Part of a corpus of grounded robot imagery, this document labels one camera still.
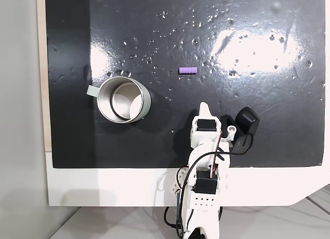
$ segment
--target gray floor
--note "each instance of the gray floor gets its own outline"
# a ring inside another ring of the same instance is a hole
[[[330,187],[311,198],[330,209]],[[164,208],[80,208],[52,239],[177,238],[163,222]],[[175,220],[170,209],[168,220]],[[303,199],[289,207],[228,207],[221,239],[329,239],[330,216]]]

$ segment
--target white robotic arm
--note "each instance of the white robotic arm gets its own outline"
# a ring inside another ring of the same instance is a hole
[[[193,119],[190,139],[194,150],[188,165],[179,169],[171,186],[174,197],[180,199],[177,227],[182,228],[179,234],[182,239],[188,239],[196,228],[200,229],[205,239],[219,239],[220,201],[228,189],[229,147],[235,140],[240,145],[236,149],[241,152],[233,154],[246,153],[259,124],[259,117],[248,107],[241,110],[236,120],[238,122],[226,116],[224,121],[227,125],[224,127],[216,116],[211,115],[206,103],[201,103],[199,115]],[[226,130],[225,138],[221,137],[223,130]],[[216,166],[214,175],[213,163]]]

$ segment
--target black surface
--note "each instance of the black surface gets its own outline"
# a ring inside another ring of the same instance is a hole
[[[254,146],[231,167],[320,165],[324,1],[46,0],[54,167],[183,166],[202,101],[219,117],[245,106],[260,117]],[[182,66],[199,72],[179,76]],[[121,73],[152,96],[129,125],[86,95]]]

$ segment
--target white platform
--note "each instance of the white platform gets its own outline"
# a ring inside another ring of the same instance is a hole
[[[326,0],[326,14],[330,0]],[[330,17],[326,17],[326,35]],[[326,77],[330,41],[326,37]],[[325,138],[322,166],[230,168],[222,206],[288,206],[330,183],[330,89],[325,90]],[[46,153],[50,206],[174,206],[170,185],[177,169],[54,169]]]

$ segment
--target stainless steel cup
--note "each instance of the stainless steel cup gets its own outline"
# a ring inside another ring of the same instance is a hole
[[[97,98],[101,114],[115,123],[136,122],[148,113],[151,97],[146,87],[127,77],[113,77],[100,88],[88,86],[87,94]]]

